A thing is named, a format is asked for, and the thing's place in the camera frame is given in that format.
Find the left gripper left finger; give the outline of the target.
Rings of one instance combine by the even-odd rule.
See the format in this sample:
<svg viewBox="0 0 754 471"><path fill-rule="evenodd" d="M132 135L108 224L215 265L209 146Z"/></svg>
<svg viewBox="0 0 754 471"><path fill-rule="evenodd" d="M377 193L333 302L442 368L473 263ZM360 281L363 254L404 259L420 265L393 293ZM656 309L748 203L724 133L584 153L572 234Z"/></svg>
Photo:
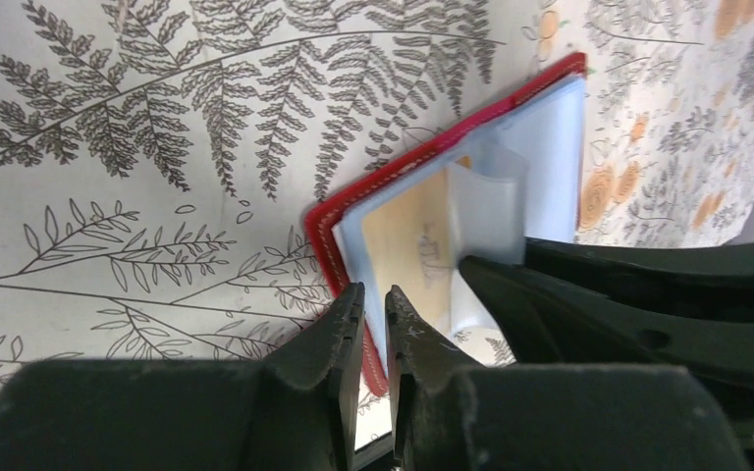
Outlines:
<svg viewBox="0 0 754 471"><path fill-rule="evenodd" d="M45 360L0 392L0 470L349 470L365 289L259 360Z"/></svg>

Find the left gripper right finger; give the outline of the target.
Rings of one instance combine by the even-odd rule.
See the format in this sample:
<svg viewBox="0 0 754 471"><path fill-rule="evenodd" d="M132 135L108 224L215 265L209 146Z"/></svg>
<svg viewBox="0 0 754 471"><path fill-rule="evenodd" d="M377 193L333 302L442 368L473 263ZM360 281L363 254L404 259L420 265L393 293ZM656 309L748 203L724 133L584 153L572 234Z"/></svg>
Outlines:
<svg viewBox="0 0 754 471"><path fill-rule="evenodd" d="M404 470L746 470L720 406L682 367L491 368L385 297L394 456Z"/></svg>

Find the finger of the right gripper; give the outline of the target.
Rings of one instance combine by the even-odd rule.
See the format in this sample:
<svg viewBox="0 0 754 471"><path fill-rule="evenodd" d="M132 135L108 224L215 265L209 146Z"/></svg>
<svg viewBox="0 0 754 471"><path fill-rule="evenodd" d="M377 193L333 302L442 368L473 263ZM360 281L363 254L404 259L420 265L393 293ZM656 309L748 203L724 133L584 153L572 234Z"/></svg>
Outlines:
<svg viewBox="0 0 754 471"><path fill-rule="evenodd" d="M754 242L706 248L641 248L530 238L524 265L617 300L754 301Z"/></svg>
<svg viewBox="0 0 754 471"><path fill-rule="evenodd" d="M539 272L468 256L459 272L522 363L683 365L754 390L754 323L678 317L612 301Z"/></svg>

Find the red leather card holder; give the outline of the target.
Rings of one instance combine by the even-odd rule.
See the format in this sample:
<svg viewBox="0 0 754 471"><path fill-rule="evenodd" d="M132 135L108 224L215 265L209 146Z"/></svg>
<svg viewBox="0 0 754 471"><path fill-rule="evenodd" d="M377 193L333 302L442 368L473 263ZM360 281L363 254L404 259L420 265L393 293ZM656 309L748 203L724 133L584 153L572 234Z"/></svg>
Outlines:
<svg viewBox="0 0 754 471"><path fill-rule="evenodd" d="M383 309L391 285L446 336L491 330L459 259L519 263L531 237L573 240L587 76L587 55L571 53L307 211L304 226L331 290L366 287L362 375L374 394L388 391Z"/></svg>

